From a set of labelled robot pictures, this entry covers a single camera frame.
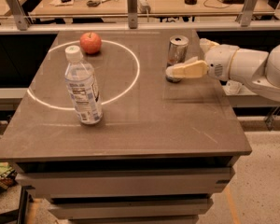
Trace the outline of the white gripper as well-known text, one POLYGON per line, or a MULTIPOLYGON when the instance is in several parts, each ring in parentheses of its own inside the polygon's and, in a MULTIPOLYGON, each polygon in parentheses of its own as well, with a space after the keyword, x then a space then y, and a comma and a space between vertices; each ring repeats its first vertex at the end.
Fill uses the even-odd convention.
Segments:
POLYGON ((201 38, 200 48, 204 59, 194 63, 178 63, 166 68, 166 76, 170 78, 199 78, 207 74, 221 81, 229 80, 231 61, 238 46, 219 45, 217 42, 201 38))

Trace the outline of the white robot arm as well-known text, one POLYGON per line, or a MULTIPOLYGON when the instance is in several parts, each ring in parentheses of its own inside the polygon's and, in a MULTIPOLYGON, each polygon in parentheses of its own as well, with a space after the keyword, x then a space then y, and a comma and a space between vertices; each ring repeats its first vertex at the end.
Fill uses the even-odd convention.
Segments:
POLYGON ((280 102, 280 45, 270 52, 242 49, 200 39, 203 59, 197 57, 169 66, 172 79, 199 78, 205 75, 220 81, 236 81, 255 94, 280 102))

